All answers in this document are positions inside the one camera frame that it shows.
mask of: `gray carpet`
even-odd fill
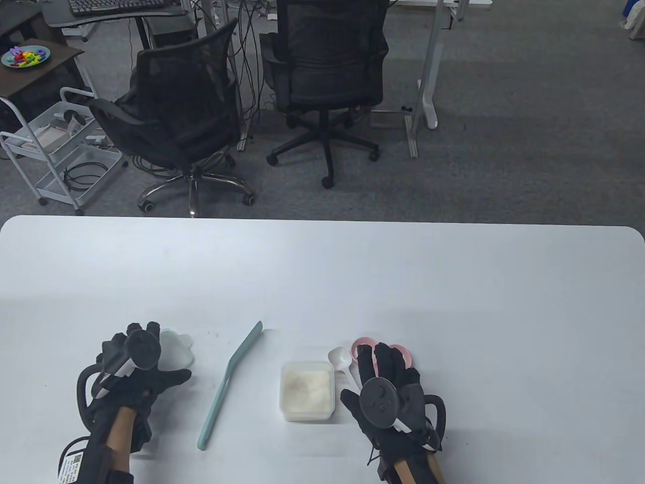
[[[283,156],[278,167],[266,164],[271,147],[297,132],[263,112],[246,151],[235,155],[235,172],[256,189],[257,204],[204,187],[203,216],[628,225],[643,233],[645,43],[618,28],[621,8],[603,0],[498,0],[490,12],[471,9],[446,33],[435,95],[440,127],[420,130],[419,158],[410,159],[402,130],[363,123],[352,131],[380,143],[381,159],[371,163],[366,152],[338,146],[329,191],[320,185],[317,145]],[[432,16],[390,12],[384,104],[398,108],[412,100]],[[85,63],[103,97],[127,89],[126,21],[103,23],[78,45],[92,55]],[[130,166],[86,213],[141,216],[135,199],[153,182]],[[187,216],[182,190],[155,201],[146,216]],[[0,164],[0,223],[71,213],[58,202],[40,207],[11,163]]]

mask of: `keyboard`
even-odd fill
[[[165,0],[67,0],[72,15],[108,15],[166,6]]]

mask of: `sugar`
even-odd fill
[[[284,376],[284,410],[292,413],[331,412],[332,382],[323,370],[291,370]]]

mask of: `sticker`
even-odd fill
[[[58,484],[72,484],[76,482],[81,470],[81,461],[83,460],[83,451],[79,450],[73,454],[68,454],[63,460],[61,471],[58,474]]]

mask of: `pink plate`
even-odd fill
[[[352,349],[350,351],[350,353],[352,353],[352,359],[355,362],[358,362],[358,348],[359,348],[359,345],[369,345],[369,346],[372,347],[372,352],[373,352],[374,348],[378,344],[379,344],[378,341],[376,341],[373,338],[368,338],[366,336],[357,339],[356,341],[354,341],[352,343]],[[406,347],[401,346],[401,345],[390,345],[390,348],[396,348],[397,350],[399,350],[401,352],[401,354],[403,355],[403,360],[405,361],[405,367],[406,368],[411,368],[412,367],[412,355],[410,354],[410,351],[408,351],[408,349]],[[378,375],[379,374],[379,369],[378,369],[378,367],[376,365],[376,356],[374,356],[374,353],[372,353],[372,358],[374,360],[374,371]]]

